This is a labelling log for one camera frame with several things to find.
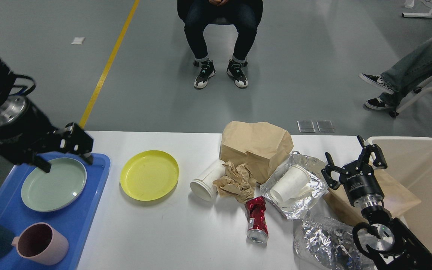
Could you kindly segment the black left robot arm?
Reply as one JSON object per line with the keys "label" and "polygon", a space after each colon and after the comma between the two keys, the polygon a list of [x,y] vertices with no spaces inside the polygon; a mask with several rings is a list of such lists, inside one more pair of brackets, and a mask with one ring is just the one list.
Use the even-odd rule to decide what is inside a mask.
{"label": "black left robot arm", "polygon": [[70,153],[93,164],[94,140],[75,122],[55,127],[29,99],[36,82],[13,72],[0,59],[0,155],[14,165],[29,164],[45,173],[51,164],[41,157],[48,152]]}

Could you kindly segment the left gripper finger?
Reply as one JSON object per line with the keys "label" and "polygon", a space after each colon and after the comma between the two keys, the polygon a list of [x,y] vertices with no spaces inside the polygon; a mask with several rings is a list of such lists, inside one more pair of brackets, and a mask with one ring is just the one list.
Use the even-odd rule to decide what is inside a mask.
{"label": "left gripper finger", "polygon": [[0,155],[14,165],[29,164],[38,167],[45,173],[49,173],[51,169],[51,164],[38,156],[36,152],[18,145],[0,145]]}
{"label": "left gripper finger", "polygon": [[57,130],[57,152],[79,156],[86,164],[92,165],[94,139],[76,122]]}

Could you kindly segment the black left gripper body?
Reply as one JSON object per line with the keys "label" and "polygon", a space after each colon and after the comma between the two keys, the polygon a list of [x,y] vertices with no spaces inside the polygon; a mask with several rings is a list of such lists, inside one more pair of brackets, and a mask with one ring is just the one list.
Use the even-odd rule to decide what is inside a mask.
{"label": "black left gripper body", "polygon": [[11,96],[0,106],[0,145],[17,145],[38,155],[57,130],[28,97]]}

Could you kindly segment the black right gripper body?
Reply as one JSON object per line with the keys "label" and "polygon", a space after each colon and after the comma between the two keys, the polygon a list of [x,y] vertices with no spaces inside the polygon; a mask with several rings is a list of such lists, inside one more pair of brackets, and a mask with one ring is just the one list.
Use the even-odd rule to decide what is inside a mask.
{"label": "black right gripper body", "polygon": [[350,162],[343,166],[343,173],[339,177],[343,185],[349,203],[353,207],[365,207],[367,201],[374,201],[376,204],[383,201],[384,193],[380,187],[374,170],[369,163]]}

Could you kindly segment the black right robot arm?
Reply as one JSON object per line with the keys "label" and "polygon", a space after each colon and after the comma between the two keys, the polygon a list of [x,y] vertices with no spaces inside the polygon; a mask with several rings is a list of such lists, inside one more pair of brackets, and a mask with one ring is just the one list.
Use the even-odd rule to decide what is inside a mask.
{"label": "black right robot arm", "polygon": [[327,164],[321,170],[329,188],[342,186],[350,205],[365,219],[352,229],[356,248],[378,270],[432,270],[432,253],[384,206],[385,195],[374,173],[388,167],[382,149],[365,144],[360,135],[357,139],[362,150],[356,160],[338,167],[326,152]]}

